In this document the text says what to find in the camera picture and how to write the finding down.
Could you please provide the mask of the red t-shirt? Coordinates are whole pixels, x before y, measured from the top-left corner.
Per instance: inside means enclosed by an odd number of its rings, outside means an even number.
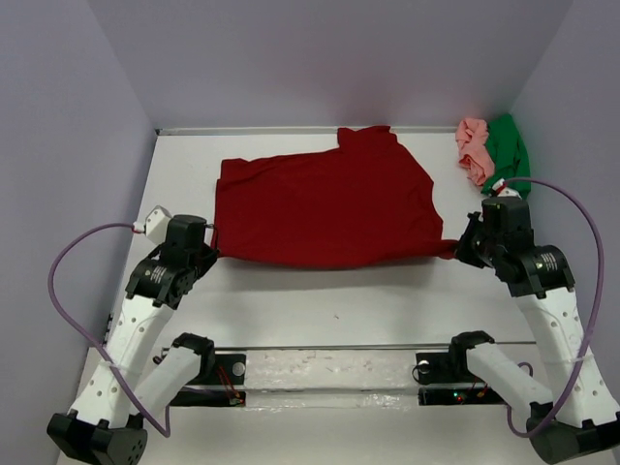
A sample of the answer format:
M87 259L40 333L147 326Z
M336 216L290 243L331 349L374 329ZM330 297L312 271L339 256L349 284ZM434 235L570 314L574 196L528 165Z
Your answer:
M453 258L434 182L396 134L341 128L337 142L323 152L224 160L212 245L226 258L317 269Z

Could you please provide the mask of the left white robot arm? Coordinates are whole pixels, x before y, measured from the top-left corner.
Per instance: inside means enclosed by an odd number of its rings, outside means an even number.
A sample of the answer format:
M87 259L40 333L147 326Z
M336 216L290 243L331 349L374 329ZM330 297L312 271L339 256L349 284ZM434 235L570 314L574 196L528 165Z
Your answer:
M56 311L99 353L100 360L69 410L51 417L46 433L69 458L84 464L137 464L145 452L151 425L171 434L170 403L190 382L208 380L215 366L212 340L193 333L177 336L149 373L143 369L162 330L218 259L205 241L205 219L152 210L144 222L130 225L154 249L132 271L120 312L106 344L100 344L60 304L56 267L47 289Z

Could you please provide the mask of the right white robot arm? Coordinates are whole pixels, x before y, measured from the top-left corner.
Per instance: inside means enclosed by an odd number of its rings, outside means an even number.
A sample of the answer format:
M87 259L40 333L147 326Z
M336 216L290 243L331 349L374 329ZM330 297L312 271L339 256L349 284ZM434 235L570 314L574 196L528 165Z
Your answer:
M492 268L507 285L532 331L548 383L537 382L481 330L451 339L448 372L458 380L474 375L496 391L509 413L525 419L519 435L547 464L617 447L619 403L586 340L565 255L536 245L529 205L519 197L485 199L468 218L455 256Z

